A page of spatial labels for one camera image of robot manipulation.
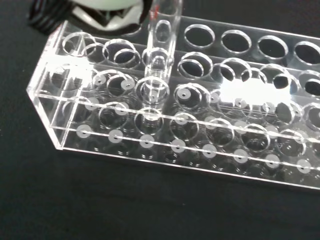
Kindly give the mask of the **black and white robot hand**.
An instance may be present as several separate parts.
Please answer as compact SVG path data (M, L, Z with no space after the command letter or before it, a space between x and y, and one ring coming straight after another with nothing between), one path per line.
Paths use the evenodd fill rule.
M152 0L33 0L27 22L44 35L67 21L92 35L118 36L138 30L152 6Z

